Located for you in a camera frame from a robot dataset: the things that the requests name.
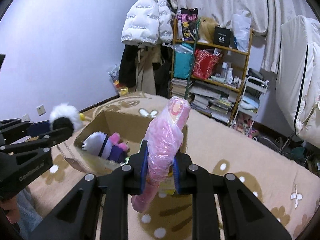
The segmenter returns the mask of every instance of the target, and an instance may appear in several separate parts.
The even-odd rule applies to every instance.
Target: pink object
[[[190,106],[188,101],[173,97],[167,106],[153,119],[147,129],[144,140],[148,141],[148,174],[146,188],[142,195],[133,196],[132,206],[137,212],[144,212],[155,197],[160,182],[164,181],[169,168],[179,150]]]
[[[122,149],[124,152],[127,152],[129,150],[129,146],[125,143],[119,143],[116,144],[120,149]]]
[[[113,135],[109,136],[109,140],[112,145],[116,145],[120,141],[120,134],[115,132]]]
[[[122,149],[124,152],[127,152],[129,150],[129,146],[125,143],[119,143],[120,141],[120,134],[115,132],[113,135],[109,136],[109,140],[112,143],[112,145],[118,146],[120,149]]]

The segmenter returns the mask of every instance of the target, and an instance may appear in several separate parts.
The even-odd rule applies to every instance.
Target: gift bag
[[[209,78],[219,63],[222,54],[213,55],[206,50],[197,49],[195,65],[192,74],[200,79]]]

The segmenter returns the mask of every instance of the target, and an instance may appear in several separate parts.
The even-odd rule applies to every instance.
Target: stack of books
[[[187,80],[173,78],[171,80],[171,84],[172,84],[171,96],[184,98],[184,94],[186,93]],[[189,89],[192,87],[192,85],[193,85],[193,82],[190,81]],[[189,103],[192,101],[192,94],[188,93],[187,100],[189,101]]]
[[[203,111],[206,111],[209,105],[209,99],[201,95],[195,95],[195,99],[193,100],[191,105],[196,106]]]
[[[228,90],[196,81],[190,93],[195,95],[195,100],[191,103],[192,108],[209,114],[218,121],[224,123],[230,121],[234,103],[228,101]]]

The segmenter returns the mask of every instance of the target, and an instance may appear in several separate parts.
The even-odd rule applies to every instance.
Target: plastic bag
[[[182,40],[183,39],[183,34],[182,34],[182,25],[181,25],[181,9],[178,10],[177,12],[177,21],[178,21],[178,34],[177,34],[177,38],[179,40]]]
[[[192,54],[193,51],[192,49],[189,49],[181,44],[176,44],[176,45],[170,45],[170,48],[171,49],[174,49],[175,52],[178,52],[178,53],[188,53],[188,54]]]
[[[249,49],[251,20],[250,17],[244,15],[232,15],[234,42],[239,51],[247,52]]]
[[[135,211],[144,212],[148,209],[160,182],[168,177],[170,166],[182,144],[181,130],[190,110],[188,101],[172,97],[161,114],[150,122],[144,138],[148,141],[149,151],[147,182],[142,195],[131,199]]]
[[[113,82],[119,80],[119,70],[120,65],[115,65],[115,67],[108,73]]]

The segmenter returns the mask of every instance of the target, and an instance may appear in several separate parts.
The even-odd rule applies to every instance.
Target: white fur
[[[73,124],[74,132],[80,130],[83,127],[83,123],[80,120],[80,115],[78,110],[74,106],[68,106],[68,104],[61,104],[55,106],[50,114],[49,122],[52,129],[52,124],[55,120],[66,117],[70,119]]]
[[[89,152],[92,155],[98,156],[106,136],[107,135],[103,132],[94,132],[84,141],[82,145],[82,149],[84,149],[85,151]],[[112,144],[108,140],[108,142],[106,143],[106,146],[103,149],[101,157],[104,159],[109,158],[111,148],[112,148]]]

